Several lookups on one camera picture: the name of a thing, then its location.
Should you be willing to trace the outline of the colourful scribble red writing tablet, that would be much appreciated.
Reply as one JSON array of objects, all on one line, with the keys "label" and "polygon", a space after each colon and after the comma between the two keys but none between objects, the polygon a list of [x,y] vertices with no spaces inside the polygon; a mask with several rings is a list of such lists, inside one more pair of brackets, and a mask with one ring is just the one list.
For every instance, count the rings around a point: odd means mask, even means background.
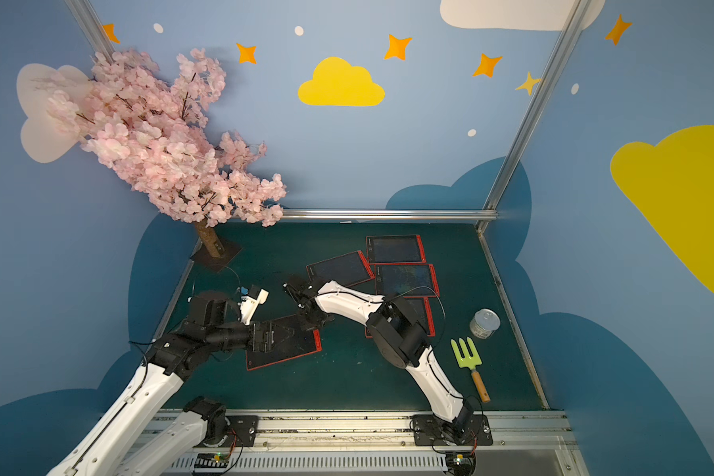
[{"label": "colourful scribble red writing tablet", "polygon": [[376,293],[403,297],[433,297],[428,264],[392,264],[376,266]]}]

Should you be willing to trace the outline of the red stylus pair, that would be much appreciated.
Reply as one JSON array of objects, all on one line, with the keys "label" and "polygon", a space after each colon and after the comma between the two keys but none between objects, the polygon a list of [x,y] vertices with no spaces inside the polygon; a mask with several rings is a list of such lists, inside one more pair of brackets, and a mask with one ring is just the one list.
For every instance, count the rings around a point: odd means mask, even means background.
[{"label": "red stylus pair", "polygon": [[424,243],[422,243],[422,237],[420,235],[415,236],[416,239],[416,249],[418,250],[418,263],[426,263],[426,252],[424,252]]}]

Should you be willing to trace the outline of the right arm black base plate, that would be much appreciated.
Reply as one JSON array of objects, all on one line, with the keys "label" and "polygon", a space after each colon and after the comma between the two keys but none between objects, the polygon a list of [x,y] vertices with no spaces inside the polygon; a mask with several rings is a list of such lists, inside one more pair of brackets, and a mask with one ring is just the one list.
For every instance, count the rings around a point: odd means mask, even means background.
[{"label": "right arm black base plate", "polygon": [[416,446],[491,446],[494,442],[487,416],[473,415],[458,428],[434,415],[415,415],[410,420]]}]

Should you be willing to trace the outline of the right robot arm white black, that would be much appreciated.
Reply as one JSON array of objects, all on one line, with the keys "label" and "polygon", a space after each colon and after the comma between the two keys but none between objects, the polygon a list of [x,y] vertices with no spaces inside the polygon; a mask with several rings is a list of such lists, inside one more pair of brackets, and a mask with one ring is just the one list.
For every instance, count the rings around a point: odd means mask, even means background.
[{"label": "right robot arm white black", "polygon": [[442,370],[420,317],[401,297],[368,295],[335,281],[306,281],[299,276],[283,284],[297,305],[305,330],[345,317],[365,327],[381,355],[409,372],[426,396],[436,431],[445,442],[466,444],[472,438],[474,410]]}]

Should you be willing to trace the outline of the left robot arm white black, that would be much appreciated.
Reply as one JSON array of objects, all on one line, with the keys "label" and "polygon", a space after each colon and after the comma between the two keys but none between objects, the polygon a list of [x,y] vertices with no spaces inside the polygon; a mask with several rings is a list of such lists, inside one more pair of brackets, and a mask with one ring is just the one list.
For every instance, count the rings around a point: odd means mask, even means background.
[{"label": "left robot arm white black", "polygon": [[253,315],[268,292],[253,287],[233,301],[220,292],[192,298],[188,316],[156,339],[121,395],[53,475],[159,475],[190,448],[236,444],[224,405],[190,401],[176,422],[143,448],[131,448],[154,415],[218,352],[272,350],[272,327]]}]

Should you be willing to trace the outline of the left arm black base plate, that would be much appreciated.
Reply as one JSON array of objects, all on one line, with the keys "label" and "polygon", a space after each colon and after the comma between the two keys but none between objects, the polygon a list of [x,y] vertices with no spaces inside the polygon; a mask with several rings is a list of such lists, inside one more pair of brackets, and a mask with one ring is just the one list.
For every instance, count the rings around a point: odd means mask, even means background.
[{"label": "left arm black base plate", "polygon": [[232,445],[253,447],[257,438],[260,418],[256,415],[226,415],[224,432],[216,444],[220,448]]}]

